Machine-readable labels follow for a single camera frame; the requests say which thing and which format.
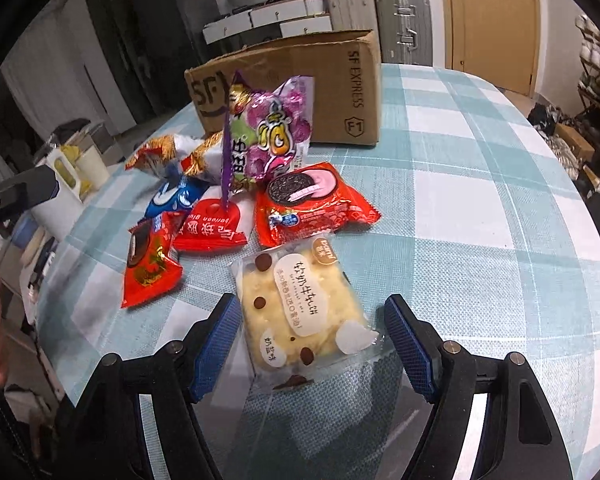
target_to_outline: wooden door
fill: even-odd
[[[452,68],[530,94],[538,46],[537,0],[451,0]]]

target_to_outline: blue snack wrapper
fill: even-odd
[[[192,176],[170,178],[149,202],[141,222],[165,211],[188,214],[208,188],[208,182]]]

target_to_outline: cardboard box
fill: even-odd
[[[555,133],[566,142],[577,158],[591,162],[596,151],[575,128],[564,124],[555,125]]]
[[[226,95],[236,70],[253,87],[275,90],[293,75],[315,80],[318,142],[375,144],[381,121],[380,50],[370,30],[319,32],[268,41],[185,72],[191,99],[207,132],[224,124]]]

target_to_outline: candy wrapper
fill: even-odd
[[[380,217],[328,162],[277,177],[256,199],[256,230],[265,247],[336,231],[350,221],[373,224]]]
[[[161,213],[130,230],[122,308],[145,303],[178,284],[182,266],[172,243],[180,221],[176,214]]]
[[[208,188],[208,182],[192,176],[171,177],[151,199],[141,221],[154,218],[165,211],[188,214]]]
[[[125,169],[169,178],[186,174],[220,184],[222,172],[222,132],[203,139],[183,135],[154,137],[144,143],[125,164]]]
[[[179,251],[219,251],[246,245],[253,229],[255,200],[240,193],[221,206],[220,186],[212,186],[202,196],[183,222],[173,241]]]
[[[325,235],[249,256],[232,272],[260,389],[328,378],[378,338]]]
[[[314,80],[296,76],[273,92],[251,89],[240,73],[229,90],[222,185],[251,189],[303,165],[312,133]]]

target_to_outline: blue gripper pad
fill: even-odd
[[[214,389],[241,322],[240,301],[231,294],[231,300],[210,330],[205,344],[195,359],[193,382],[189,386],[194,402],[199,402],[204,395]]]
[[[414,391],[427,402],[436,402],[442,378],[442,358],[400,294],[392,294],[384,302],[384,325]]]

